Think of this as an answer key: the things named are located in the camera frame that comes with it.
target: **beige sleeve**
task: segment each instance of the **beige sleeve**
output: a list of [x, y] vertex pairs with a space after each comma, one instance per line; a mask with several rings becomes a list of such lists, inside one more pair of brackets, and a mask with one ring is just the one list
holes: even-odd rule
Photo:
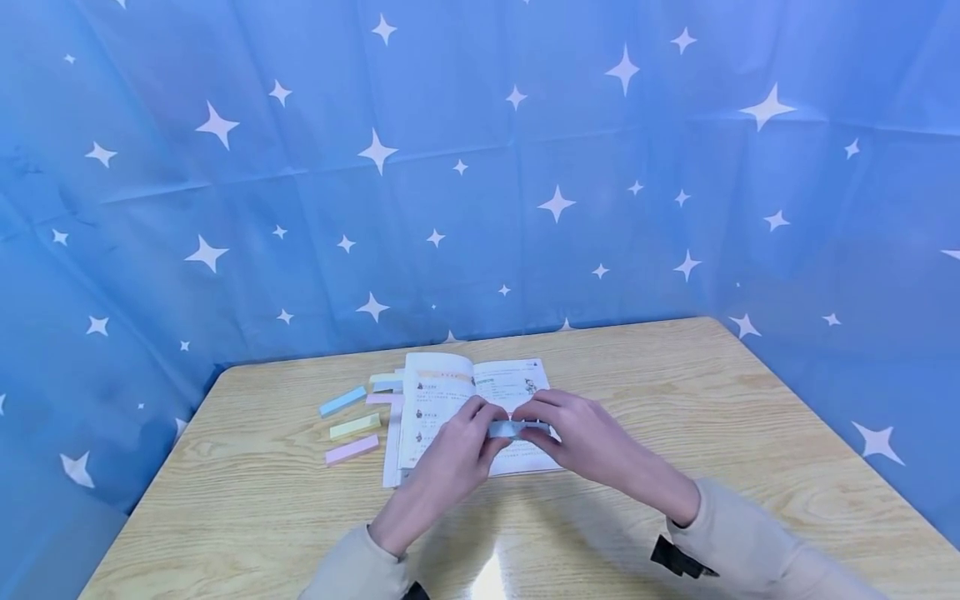
[[401, 600], [410, 586], [406, 555], [376, 545], [363, 525], [330, 548], [300, 600]]
[[883, 600], [840, 564], [787, 531], [752, 502], [707, 479], [697, 482], [700, 512], [689, 527], [667, 522], [673, 543], [738, 598]]

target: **tabletop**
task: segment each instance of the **tabletop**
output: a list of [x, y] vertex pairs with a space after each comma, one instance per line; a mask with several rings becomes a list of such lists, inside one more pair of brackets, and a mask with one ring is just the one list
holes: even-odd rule
[[[296, 598], [372, 519], [383, 450], [328, 468], [323, 402], [416, 348], [236, 367], [217, 380], [82, 598]], [[956, 596], [958, 553], [717, 322], [687, 319], [431, 347], [539, 357], [691, 476], [766, 508], [891, 598]], [[568, 472], [495, 478], [410, 550], [434, 600], [726, 597], [649, 557], [663, 517]]]

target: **right hand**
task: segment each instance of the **right hand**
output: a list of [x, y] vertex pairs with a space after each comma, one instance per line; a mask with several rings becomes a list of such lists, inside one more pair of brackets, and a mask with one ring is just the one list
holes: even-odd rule
[[624, 492], [639, 463], [657, 455], [630, 437], [594, 400], [560, 390], [538, 390], [514, 411], [513, 420], [550, 423], [561, 442], [532, 427], [520, 437], [540, 448], [561, 467]]

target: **fabric backdrop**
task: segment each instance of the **fabric backdrop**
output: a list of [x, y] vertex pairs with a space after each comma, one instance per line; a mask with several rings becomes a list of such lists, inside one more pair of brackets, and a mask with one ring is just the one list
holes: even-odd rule
[[960, 544], [958, 24], [4, 3], [0, 596], [100, 556], [230, 365], [698, 314]]

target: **yellow sticky note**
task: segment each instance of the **yellow sticky note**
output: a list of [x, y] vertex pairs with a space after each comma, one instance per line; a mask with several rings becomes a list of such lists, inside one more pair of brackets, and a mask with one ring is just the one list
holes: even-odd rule
[[359, 433], [376, 429], [380, 426], [380, 415], [373, 413], [360, 419], [349, 420], [346, 423], [330, 427], [330, 440], [342, 440]]

